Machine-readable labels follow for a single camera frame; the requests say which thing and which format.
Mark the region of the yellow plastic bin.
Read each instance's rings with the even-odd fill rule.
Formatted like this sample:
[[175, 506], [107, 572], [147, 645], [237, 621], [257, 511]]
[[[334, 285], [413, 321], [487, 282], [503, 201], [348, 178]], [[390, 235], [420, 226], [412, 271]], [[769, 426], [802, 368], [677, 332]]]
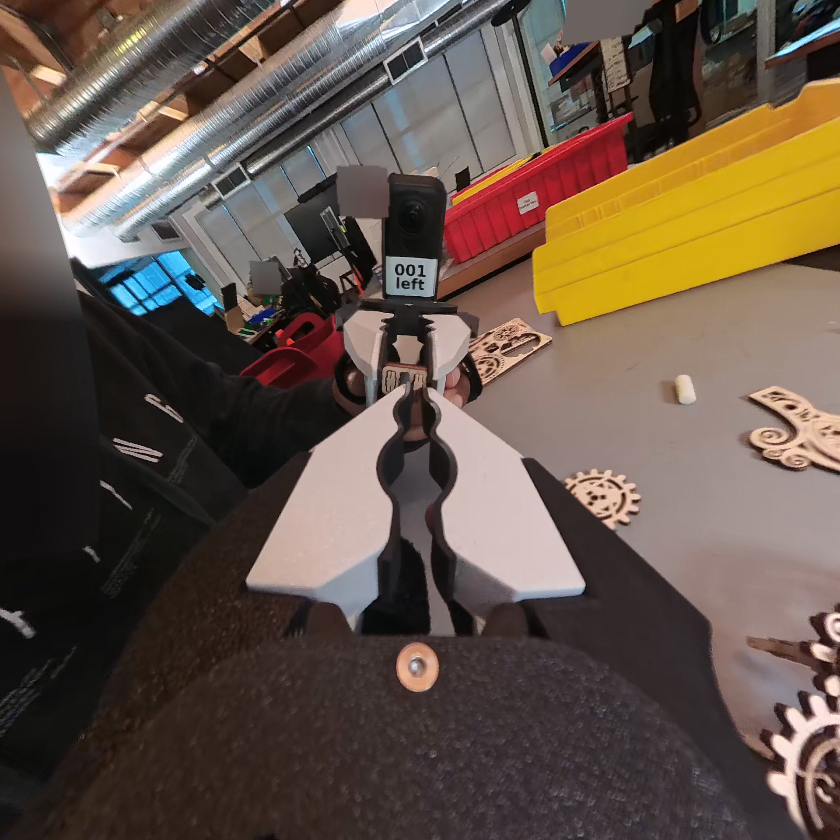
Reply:
[[839, 79], [551, 206], [537, 310], [568, 326], [839, 242]]

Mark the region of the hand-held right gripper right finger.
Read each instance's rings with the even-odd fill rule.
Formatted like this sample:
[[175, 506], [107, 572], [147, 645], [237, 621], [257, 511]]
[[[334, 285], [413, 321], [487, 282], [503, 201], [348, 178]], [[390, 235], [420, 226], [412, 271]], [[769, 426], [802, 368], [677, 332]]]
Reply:
[[431, 566], [456, 634], [497, 607], [579, 596], [585, 579], [524, 457], [436, 391], [427, 391]]

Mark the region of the wooden puzzle sheet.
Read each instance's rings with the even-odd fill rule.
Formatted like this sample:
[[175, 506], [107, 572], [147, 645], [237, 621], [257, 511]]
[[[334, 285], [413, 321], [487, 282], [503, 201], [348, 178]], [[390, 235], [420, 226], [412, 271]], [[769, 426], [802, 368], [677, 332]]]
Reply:
[[514, 318], [471, 340], [469, 358], [464, 360], [465, 374], [478, 377], [482, 385], [488, 385], [549, 347], [552, 341], [548, 334]]

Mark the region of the ornate wooden teardrop piece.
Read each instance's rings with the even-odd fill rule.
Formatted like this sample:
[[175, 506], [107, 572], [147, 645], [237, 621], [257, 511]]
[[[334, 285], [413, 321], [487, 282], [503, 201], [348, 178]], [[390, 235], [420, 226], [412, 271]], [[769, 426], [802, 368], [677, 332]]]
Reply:
[[780, 386], [749, 394], [749, 399], [784, 421], [784, 428], [761, 427], [749, 443], [761, 456], [789, 470], [812, 466], [839, 473], [839, 415], [814, 407]]

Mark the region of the red plastic bin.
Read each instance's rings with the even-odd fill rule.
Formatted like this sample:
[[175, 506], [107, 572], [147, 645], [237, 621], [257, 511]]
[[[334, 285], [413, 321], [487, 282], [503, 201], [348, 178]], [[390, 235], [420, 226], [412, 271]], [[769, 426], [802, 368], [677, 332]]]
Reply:
[[456, 264], [545, 219], [552, 206], [627, 169], [624, 114], [508, 164], [452, 196], [444, 244]]

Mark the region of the red plastic stool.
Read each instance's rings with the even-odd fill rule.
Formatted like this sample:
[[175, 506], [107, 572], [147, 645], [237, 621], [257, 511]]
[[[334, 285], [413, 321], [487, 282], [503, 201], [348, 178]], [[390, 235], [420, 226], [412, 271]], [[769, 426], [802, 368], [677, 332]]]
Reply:
[[304, 312], [275, 334], [277, 347], [240, 372], [262, 385], [289, 389], [303, 382], [333, 377], [344, 355], [343, 335], [334, 315]]

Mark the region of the flat wooden gear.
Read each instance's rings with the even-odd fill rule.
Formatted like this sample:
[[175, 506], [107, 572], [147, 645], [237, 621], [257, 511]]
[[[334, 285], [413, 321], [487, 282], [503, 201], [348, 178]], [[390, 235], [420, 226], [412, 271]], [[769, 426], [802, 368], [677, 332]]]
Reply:
[[570, 494], [610, 530], [627, 526], [631, 517], [639, 513], [642, 500], [637, 486], [625, 475], [610, 469], [591, 469], [577, 472], [564, 481]]

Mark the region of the wooden gear assembly with pegs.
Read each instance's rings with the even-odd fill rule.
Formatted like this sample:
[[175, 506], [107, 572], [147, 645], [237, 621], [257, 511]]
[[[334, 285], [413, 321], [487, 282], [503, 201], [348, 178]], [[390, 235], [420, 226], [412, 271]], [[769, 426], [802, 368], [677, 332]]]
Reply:
[[764, 730], [772, 753], [766, 775], [770, 790], [809, 838], [839, 838], [839, 604], [810, 618], [816, 638], [792, 642], [748, 637], [755, 650], [811, 670], [813, 692], [801, 692], [798, 706], [775, 706], [780, 730]]

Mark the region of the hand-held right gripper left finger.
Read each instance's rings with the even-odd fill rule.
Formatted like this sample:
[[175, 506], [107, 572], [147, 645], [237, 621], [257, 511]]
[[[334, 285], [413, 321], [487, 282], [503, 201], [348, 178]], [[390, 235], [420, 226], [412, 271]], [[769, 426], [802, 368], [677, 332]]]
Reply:
[[403, 469], [411, 411], [412, 389], [397, 387], [308, 453], [246, 577], [249, 591], [331, 603], [360, 627], [397, 575], [391, 486]]

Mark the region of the person's black printed hoodie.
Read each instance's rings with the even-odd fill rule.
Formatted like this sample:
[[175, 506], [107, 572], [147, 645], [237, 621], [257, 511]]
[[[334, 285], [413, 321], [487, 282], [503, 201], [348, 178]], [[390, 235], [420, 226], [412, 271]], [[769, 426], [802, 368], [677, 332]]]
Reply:
[[37, 788], [89, 723], [144, 608], [247, 488], [212, 449], [228, 377], [80, 293], [98, 399], [99, 514], [78, 549], [2, 548], [2, 787]]

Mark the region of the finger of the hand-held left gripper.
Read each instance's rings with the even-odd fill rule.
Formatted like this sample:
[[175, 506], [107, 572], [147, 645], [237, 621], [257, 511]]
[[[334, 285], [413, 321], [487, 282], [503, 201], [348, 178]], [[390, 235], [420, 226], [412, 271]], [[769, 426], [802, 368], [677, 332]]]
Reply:
[[444, 392], [448, 375], [469, 350], [470, 327], [459, 315], [426, 315], [424, 339], [428, 387]]
[[344, 348], [364, 376], [364, 397], [375, 403], [382, 392], [389, 340], [386, 328], [393, 318], [388, 311], [355, 311], [344, 323]]

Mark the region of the small wooden connector piece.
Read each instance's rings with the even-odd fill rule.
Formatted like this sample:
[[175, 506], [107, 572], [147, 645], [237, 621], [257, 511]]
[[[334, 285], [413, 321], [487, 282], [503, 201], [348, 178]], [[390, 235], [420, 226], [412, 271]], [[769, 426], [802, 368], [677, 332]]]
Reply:
[[391, 362], [382, 368], [381, 392], [387, 395], [409, 382], [413, 392], [422, 391], [427, 384], [427, 369], [420, 364]]

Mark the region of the person's left forearm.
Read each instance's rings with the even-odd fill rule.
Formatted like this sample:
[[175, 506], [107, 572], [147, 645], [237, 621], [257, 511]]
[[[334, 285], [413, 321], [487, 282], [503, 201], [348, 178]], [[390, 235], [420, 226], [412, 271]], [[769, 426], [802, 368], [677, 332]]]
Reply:
[[262, 485], [364, 409], [333, 378], [287, 390], [252, 378], [226, 382], [225, 399], [210, 426], [211, 446], [247, 489]]

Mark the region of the silver ventilation duct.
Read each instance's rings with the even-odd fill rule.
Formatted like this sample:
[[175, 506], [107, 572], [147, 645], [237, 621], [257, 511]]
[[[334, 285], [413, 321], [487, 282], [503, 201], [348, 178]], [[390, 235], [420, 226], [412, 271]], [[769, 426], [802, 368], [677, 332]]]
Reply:
[[462, 5], [473, 2], [341, 2], [63, 213], [64, 229], [86, 237], [111, 228], [133, 239]]
[[65, 162], [89, 160], [117, 172], [136, 159], [140, 143], [154, 137], [146, 117], [151, 104], [176, 89], [214, 56], [275, 8], [297, 2], [156, 2], [122, 22], [51, 96], [34, 106], [24, 123], [35, 150]]

